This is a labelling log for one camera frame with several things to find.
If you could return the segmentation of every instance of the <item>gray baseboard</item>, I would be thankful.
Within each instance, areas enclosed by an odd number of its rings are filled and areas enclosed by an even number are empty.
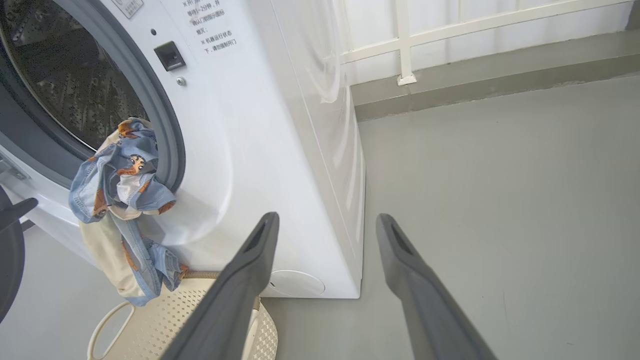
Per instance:
[[[556,42],[353,85],[358,121],[640,72],[640,30]]]

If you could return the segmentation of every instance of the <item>concrete floor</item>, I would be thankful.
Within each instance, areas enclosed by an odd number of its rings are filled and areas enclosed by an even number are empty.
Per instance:
[[[0,359],[86,359],[95,326],[124,299],[100,270],[41,228],[24,232],[24,247],[20,289],[0,323]]]
[[[360,124],[358,300],[263,299],[279,360],[413,359],[374,221],[392,214],[499,359],[640,353],[640,78]]]

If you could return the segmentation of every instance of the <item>laundry basket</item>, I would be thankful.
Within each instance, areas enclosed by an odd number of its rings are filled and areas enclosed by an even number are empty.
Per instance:
[[[87,349],[88,360],[159,359],[189,315],[209,291],[217,274],[191,272],[175,291],[163,289],[160,296],[151,300],[146,306],[138,307],[123,302],[114,307],[100,321],[91,336]],[[121,311],[130,311],[129,316],[107,347],[105,354],[96,356],[94,350],[101,330],[110,318]],[[274,360],[277,348],[278,332],[275,324],[259,299],[256,299],[242,359]]]

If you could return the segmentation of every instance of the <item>basket handle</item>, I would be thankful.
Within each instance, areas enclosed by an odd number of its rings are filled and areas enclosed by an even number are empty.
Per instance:
[[[102,328],[104,327],[104,325],[107,324],[109,319],[111,319],[113,317],[113,315],[115,315],[115,313],[119,312],[120,309],[122,309],[123,307],[125,307],[127,305],[131,306],[131,313],[129,314],[129,316],[127,317],[125,322],[120,327],[120,330],[118,330],[118,334],[116,334],[116,336],[113,338],[113,340],[111,340],[111,343],[107,347],[107,350],[104,351],[104,354],[102,354],[100,357],[94,357],[93,356],[93,351],[95,350],[95,342],[98,340],[98,336],[100,335],[100,331],[102,331]],[[129,322],[129,320],[133,316],[133,313],[135,312],[135,310],[136,310],[135,306],[133,306],[130,302],[125,301],[125,302],[121,303],[120,305],[118,305],[118,306],[114,307],[113,309],[111,309],[111,311],[108,312],[107,315],[104,315],[104,318],[102,318],[102,320],[100,320],[100,322],[98,323],[98,326],[95,327],[95,330],[93,331],[93,334],[91,335],[91,339],[89,340],[89,347],[86,350],[86,358],[87,358],[87,360],[101,360],[101,359],[104,359],[105,356],[107,356],[107,354],[109,353],[109,350],[111,350],[111,347],[113,346],[113,344],[115,344],[116,340],[120,337],[120,334],[124,330],[125,326],[127,326],[127,323]]]

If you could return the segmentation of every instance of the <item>washing machine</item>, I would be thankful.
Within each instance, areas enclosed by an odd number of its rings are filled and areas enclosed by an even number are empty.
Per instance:
[[[330,0],[1,0],[0,183],[90,263],[68,189],[130,116],[176,205],[143,232],[221,270],[280,215],[263,296],[357,298],[365,162]]]

